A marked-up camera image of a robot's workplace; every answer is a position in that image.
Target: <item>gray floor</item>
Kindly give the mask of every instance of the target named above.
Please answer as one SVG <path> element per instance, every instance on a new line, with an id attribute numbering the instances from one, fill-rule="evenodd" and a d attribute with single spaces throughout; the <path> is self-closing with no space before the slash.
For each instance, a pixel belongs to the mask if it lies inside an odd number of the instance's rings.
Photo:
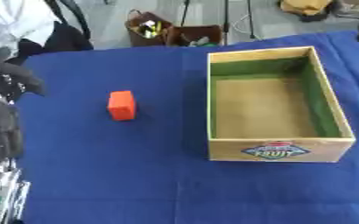
<path id="1" fill-rule="evenodd" d="M 247 0 L 229 0 L 229 15 L 233 25 L 247 15 Z M 322 22 L 302 23 L 298 17 L 284 13 L 277 0 L 252 0 L 252 11 L 256 35 L 261 39 L 270 39 L 287 35 L 352 30 L 357 27 L 358 19 L 330 16 Z M 166 20 L 179 24 L 183 0 L 76 0 L 83 9 L 92 30 L 92 42 L 96 49 L 110 49 L 130 46 L 124 21 L 132 9 L 152 11 Z M 221 25 L 223 22 L 223 0 L 191 0 L 186 25 Z M 78 26 L 73 16 L 64 10 L 71 24 Z M 231 26 L 228 41 L 230 44 L 251 41 L 249 23 L 245 18 Z"/>

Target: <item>red block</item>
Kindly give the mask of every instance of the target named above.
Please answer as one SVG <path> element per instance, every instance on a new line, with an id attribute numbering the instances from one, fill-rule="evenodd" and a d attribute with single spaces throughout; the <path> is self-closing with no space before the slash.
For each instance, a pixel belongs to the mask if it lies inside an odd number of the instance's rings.
<path id="1" fill-rule="evenodd" d="M 131 91 L 111 92 L 108 110 L 116 121 L 126 121 L 135 118 L 136 103 Z"/>

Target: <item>wooden box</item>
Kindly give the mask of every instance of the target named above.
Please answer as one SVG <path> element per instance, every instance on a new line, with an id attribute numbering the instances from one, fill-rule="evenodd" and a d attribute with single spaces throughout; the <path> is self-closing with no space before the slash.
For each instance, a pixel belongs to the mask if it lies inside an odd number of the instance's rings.
<path id="1" fill-rule="evenodd" d="M 355 137 L 312 46 L 208 55 L 209 157 L 336 162 Z"/>

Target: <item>crate label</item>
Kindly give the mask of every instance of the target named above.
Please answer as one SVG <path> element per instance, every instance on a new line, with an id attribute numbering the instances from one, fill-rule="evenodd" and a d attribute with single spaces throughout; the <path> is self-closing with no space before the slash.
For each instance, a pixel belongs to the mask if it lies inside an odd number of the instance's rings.
<path id="1" fill-rule="evenodd" d="M 291 142 L 273 142 L 255 148 L 245 149 L 242 150 L 242 152 L 255 157 L 272 160 L 295 157 L 309 153 L 309 150 L 304 150 L 298 146 L 293 145 Z"/>

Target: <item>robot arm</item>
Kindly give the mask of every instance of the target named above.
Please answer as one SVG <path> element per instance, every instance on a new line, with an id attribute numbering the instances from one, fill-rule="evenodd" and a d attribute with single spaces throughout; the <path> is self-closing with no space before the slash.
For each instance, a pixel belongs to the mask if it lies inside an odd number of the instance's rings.
<path id="1" fill-rule="evenodd" d="M 41 80 L 20 66 L 4 62 L 10 53 L 8 48 L 0 48 L 0 224 L 21 222 L 30 187 L 16 166 L 23 143 L 14 102 L 25 92 L 43 94 Z"/>

